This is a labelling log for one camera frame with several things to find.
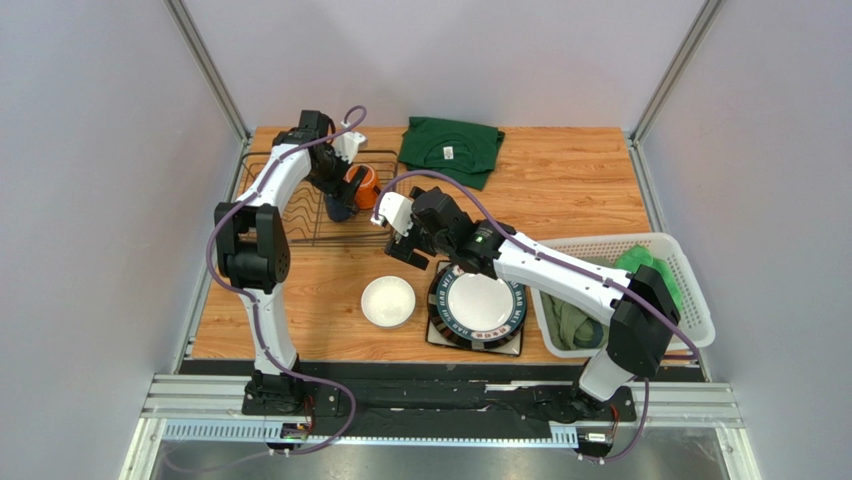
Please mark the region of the orange mug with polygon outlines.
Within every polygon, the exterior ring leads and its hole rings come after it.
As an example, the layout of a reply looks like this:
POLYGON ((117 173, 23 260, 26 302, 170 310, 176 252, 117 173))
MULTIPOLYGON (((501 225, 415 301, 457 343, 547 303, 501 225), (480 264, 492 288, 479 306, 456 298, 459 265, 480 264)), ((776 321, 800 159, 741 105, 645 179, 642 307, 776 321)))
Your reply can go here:
POLYGON ((377 171, 370 165, 353 165, 345 175, 345 180, 351 182, 354 176, 361 170, 365 169, 361 184, 355 194, 355 204, 360 211, 372 210, 378 200, 381 192, 380 179, 377 171))

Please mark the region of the blue mug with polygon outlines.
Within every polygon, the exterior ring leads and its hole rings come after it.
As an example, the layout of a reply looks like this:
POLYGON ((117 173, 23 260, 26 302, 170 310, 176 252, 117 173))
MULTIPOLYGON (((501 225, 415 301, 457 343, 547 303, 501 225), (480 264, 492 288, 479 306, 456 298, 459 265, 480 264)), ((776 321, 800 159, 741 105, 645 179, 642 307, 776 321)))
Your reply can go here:
POLYGON ((353 216, 353 212, 344 203, 341 203, 333 196, 327 195, 324 201, 326 214, 332 222, 345 222, 353 216))

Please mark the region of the white ribbed bowl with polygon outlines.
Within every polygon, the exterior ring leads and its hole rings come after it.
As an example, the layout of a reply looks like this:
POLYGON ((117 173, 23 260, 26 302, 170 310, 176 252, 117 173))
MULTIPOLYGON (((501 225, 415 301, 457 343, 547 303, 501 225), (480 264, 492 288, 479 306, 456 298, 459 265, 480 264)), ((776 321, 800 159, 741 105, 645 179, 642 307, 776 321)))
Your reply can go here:
POLYGON ((371 324, 393 329, 402 326, 412 316, 416 295, 406 280, 397 276, 383 276, 365 287, 360 306, 364 317, 371 324))

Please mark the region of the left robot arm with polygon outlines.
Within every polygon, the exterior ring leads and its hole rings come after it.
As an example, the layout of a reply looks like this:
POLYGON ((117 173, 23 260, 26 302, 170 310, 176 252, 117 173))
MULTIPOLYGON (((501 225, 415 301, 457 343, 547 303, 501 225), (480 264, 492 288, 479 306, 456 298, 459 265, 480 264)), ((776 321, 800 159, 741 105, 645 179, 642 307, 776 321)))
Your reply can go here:
POLYGON ((214 212, 206 261, 215 282, 239 295, 249 315, 255 358, 242 410, 248 415, 299 415, 308 411, 310 377, 299 370, 290 337, 283 287, 291 252, 282 214, 300 183, 307 181, 347 215, 364 176, 347 179, 364 135, 358 120, 336 126, 316 110, 304 110, 297 126, 278 134, 254 182, 235 201, 214 212))

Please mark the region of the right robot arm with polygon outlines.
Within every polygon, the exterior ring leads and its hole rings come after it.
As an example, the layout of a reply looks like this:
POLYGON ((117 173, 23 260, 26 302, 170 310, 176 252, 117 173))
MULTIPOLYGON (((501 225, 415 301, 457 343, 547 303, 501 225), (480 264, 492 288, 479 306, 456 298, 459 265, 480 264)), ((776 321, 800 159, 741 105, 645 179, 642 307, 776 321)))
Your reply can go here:
POLYGON ((595 265, 553 250, 486 214, 473 221, 435 187, 401 195, 385 189, 373 223, 390 227, 388 256, 423 269, 442 255, 463 272, 515 282, 579 308, 609 330, 605 346, 588 360, 561 406, 568 421, 611 412, 611 400, 627 382, 650 379, 674 336, 680 313, 662 275, 595 265))

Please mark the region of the green rimmed round plate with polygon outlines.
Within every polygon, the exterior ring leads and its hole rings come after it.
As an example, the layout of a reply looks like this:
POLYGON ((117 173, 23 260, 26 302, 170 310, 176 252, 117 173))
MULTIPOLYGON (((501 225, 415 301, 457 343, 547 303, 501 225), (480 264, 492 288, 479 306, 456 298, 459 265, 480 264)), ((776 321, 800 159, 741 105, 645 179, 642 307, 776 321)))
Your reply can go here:
POLYGON ((439 323, 471 342, 506 339, 527 314, 526 294, 519 284, 466 273, 458 266, 447 266, 437 275, 433 296, 439 323))

